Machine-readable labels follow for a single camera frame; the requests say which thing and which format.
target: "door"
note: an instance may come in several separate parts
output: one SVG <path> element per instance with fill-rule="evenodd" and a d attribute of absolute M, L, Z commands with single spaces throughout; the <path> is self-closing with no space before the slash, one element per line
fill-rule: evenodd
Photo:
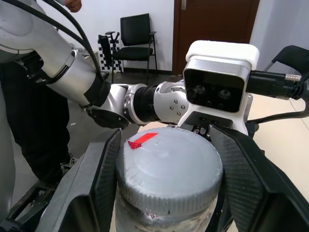
<path fill-rule="evenodd" d="M 173 72 L 196 40 L 249 43 L 259 0 L 175 0 Z"/>

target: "floor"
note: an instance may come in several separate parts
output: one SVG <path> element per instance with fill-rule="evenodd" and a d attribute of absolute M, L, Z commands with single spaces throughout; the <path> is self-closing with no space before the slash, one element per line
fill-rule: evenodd
<path fill-rule="evenodd" d="M 162 81 L 178 81 L 179 77 L 152 76 L 150 84 L 155 85 Z M 140 83 L 144 78 L 142 74 L 130 74 L 121 78 L 117 76 L 115 83 Z M 106 129 L 97 126 L 78 105 L 69 102 L 70 122 L 68 128 L 71 134 L 69 143 L 70 152 L 74 156 L 81 156 L 89 141 Z M 277 113 L 285 113 L 302 110 L 302 101 L 284 101 L 263 96 L 254 95 L 249 119 L 264 117 Z M 160 127 L 162 124 L 152 123 L 147 128 Z M 269 122 L 260 125 L 260 130 L 255 135 L 255 142 L 266 151 L 266 156 L 280 167 L 300 190 L 303 196 L 309 200 L 309 117 L 307 119 L 288 119 Z M 135 133 L 139 128 L 128 128 L 126 133 Z M 36 178 L 21 155 L 20 148 L 14 145 L 16 163 L 16 183 L 13 202 L 16 202 L 35 182 Z M 115 232 L 114 219 L 111 232 Z M 237 232 L 233 224 L 229 232 Z"/>

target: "red tape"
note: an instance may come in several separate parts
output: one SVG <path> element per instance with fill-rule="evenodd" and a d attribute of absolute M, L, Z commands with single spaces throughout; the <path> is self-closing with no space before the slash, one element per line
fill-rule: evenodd
<path fill-rule="evenodd" d="M 135 140 L 134 142 L 128 141 L 129 146 L 131 149 L 136 149 L 141 147 L 142 143 L 145 143 L 147 140 L 155 137 L 158 133 L 146 133 L 139 139 Z"/>

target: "person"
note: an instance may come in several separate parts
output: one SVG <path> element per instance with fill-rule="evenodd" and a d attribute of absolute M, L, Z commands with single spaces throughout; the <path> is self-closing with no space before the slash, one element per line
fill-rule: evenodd
<path fill-rule="evenodd" d="M 66 0 L 65 6 L 75 13 L 82 2 Z M 16 62 L 0 65 L 0 83 L 14 140 L 33 173 L 46 183 L 59 182 L 61 167 L 74 163 L 68 151 L 67 99 L 29 80 L 26 70 Z"/>

